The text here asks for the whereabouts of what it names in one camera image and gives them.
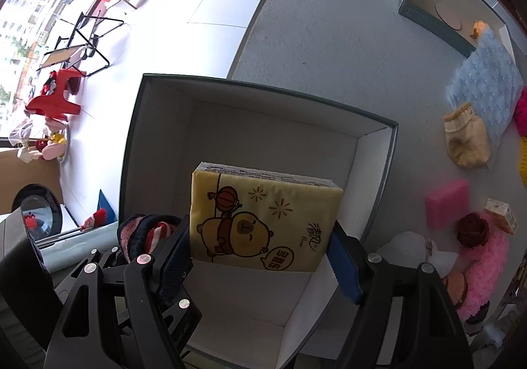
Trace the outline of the fluffy pink plush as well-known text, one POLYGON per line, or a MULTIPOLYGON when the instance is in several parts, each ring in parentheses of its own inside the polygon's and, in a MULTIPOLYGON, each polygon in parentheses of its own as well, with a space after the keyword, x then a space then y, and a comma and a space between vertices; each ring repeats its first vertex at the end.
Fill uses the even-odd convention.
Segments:
POLYGON ((468 292, 463 306, 457 310, 463 321, 476 316, 489 302, 507 262, 509 250, 507 235, 498 228, 492 227, 492 221, 487 216, 481 216, 488 221, 488 242, 484 246, 472 249, 461 245, 460 256, 469 261, 464 271, 468 292))

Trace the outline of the dark red fabric rose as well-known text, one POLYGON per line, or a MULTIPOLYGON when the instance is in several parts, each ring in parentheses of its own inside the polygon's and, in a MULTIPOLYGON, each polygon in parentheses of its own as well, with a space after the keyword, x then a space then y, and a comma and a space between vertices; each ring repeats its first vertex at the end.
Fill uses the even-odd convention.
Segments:
POLYGON ((488 242, 488 221, 479 213, 469 213, 456 223, 457 240, 466 248, 484 246, 488 242))

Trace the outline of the yellow cartoon tissue pack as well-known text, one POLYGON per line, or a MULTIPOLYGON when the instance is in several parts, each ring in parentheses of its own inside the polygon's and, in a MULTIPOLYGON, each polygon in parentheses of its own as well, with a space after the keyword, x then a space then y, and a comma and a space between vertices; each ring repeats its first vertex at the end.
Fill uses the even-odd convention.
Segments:
POLYGON ((329 179, 202 162, 191 178, 193 258, 272 272, 314 272, 343 191, 329 179))

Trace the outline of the orange printed small carton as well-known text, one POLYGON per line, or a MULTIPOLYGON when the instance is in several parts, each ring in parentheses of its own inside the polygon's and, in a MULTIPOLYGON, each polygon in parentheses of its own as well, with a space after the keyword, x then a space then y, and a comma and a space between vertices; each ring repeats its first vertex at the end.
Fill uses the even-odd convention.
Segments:
POLYGON ((504 233, 515 235, 518 229, 518 222, 508 203, 497 199, 488 199, 484 210, 493 219, 498 229, 504 233))

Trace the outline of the plush toys on floor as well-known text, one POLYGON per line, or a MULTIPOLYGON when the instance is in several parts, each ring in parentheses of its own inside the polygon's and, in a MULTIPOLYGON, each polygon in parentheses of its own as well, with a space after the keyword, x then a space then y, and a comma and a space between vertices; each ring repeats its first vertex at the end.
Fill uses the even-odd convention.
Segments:
POLYGON ((26 164, 34 160, 58 160, 62 162, 70 148, 70 127, 67 123, 45 118, 36 126, 32 119, 15 126, 8 142, 17 149, 17 158, 26 164))

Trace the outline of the red plastic stool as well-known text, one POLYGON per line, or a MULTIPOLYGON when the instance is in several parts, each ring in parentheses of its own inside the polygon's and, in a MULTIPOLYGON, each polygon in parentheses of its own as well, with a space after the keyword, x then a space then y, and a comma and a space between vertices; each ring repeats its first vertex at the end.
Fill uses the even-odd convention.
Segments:
POLYGON ((61 68, 50 74, 55 83, 51 94, 41 94, 32 98, 25 106, 27 114, 37 114, 51 119, 67 120, 68 115, 79 115, 81 107, 68 101, 64 92, 72 78, 82 79, 85 74, 75 68, 61 68))

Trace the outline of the yellow foam net sleeve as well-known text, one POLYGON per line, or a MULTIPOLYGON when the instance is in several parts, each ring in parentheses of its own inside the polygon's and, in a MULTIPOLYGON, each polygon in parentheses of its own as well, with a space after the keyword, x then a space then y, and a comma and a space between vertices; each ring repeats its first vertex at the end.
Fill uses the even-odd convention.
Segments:
POLYGON ((521 140, 520 161, 518 164, 518 173, 522 179, 524 187, 527 187, 527 137, 524 136, 521 140))

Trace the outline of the magenta fluffy ball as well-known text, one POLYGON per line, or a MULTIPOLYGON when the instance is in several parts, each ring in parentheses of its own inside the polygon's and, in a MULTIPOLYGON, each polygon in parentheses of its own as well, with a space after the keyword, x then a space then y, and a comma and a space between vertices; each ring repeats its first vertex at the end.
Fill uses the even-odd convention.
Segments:
POLYGON ((516 103, 513 113, 513 120, 516 129, 522 137, 527 136, 527 87, 522 90, 522 94, 516 103))

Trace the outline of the folding black chair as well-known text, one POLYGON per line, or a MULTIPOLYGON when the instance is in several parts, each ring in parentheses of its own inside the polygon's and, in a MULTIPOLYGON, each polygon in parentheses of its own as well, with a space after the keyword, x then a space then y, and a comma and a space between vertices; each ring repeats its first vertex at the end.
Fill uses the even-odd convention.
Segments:
POLYGON ((109 68, 111 62, 99 49, 100 41, 124 25, 125 21, 122 19, 109 18, 100 13, 97 15, 80 13, 79 18, 72 25, 70 35, 59 37, 54 49, 43 54, 37 71, 61 66, 80 72, 82 77, 91 77, 109 68), (91 72, 81 71, 81 63, 94 57, 98 57, 103 65, 91 72))

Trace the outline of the light blue dotted cloth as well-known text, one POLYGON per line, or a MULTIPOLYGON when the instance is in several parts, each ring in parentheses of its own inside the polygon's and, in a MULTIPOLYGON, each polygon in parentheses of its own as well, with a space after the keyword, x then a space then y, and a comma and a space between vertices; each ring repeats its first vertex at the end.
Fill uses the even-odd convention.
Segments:
POLYGON ((519 69, 504 45, 484 22, 479 23, 477 47, 455 72, 446 87, 452 112, 469 102, 487 128, 494 164, 501 137, 510 124, 523 89, 519 69))

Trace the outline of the round wooden coaster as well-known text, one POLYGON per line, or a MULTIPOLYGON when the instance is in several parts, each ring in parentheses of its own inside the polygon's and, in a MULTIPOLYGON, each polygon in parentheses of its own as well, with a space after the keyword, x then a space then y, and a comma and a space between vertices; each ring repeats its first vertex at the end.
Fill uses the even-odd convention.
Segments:
POLYGON ((445 4, 436 3, 435 11, 439 18, 450 28, 455 31, 459 31, 462 28, 461 20, 458 18, 456 13, 448 8, 445 4))

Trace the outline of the shallow teal box lid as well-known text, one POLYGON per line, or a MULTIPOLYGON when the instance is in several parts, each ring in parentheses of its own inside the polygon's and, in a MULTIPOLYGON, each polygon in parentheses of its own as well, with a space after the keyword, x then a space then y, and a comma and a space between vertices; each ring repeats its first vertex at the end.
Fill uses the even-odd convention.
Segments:
POLYGON ((513 54, 507 24, 484 0, 401 0, 399 14, 426 28, 468 57, 477 47, 474 24, 481 20, 513 54))

